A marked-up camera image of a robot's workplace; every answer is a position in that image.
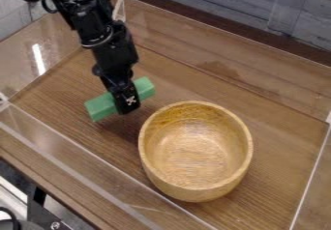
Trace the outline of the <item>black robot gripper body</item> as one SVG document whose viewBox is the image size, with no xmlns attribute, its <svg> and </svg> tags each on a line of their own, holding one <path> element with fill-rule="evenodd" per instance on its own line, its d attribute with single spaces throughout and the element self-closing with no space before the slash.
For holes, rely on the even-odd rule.
<svg viewBox="0 0 331 230">
<path fill-rule="evenodd" d="M 125 23 L 89 21 L 82 28 L 82 47 L 93 51 L 93 73 L 101 78 L 106 89 L 112 93 L 125 91 L 130 86 L 132 67 L 138 62 L 132 34 Z"/>
</svg>

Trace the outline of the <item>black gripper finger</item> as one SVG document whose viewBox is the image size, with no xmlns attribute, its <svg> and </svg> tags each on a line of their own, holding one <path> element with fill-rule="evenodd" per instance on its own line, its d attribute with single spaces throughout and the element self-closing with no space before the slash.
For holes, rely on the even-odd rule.
<svg viewBox="0 0 331 230">
<path fill-rule="evenodd" d="M 117 85 L 112 89 L 112 95 L 121 115 L 132 113 L 141 106 L 138 91 L 132 81 L 128 85 Z"/>
</svg>

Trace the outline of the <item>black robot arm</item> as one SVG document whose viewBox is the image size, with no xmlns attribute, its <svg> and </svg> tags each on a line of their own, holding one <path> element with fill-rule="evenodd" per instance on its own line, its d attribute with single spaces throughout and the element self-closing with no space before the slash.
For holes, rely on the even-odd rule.
<svg viewBox="0 0 331 230">
<path fill-rule="evenodd" d="M 59 13 L 78 33 L 81 46 L 93 51 L 93 73 L 114 98 L 116 109 L 129 114 L 141 105 L 133 84 L 138 53 L 128 26 L 113 18 L 112 0 L 23 0 L 42 2 L 50 14 Z"/>
</svg>

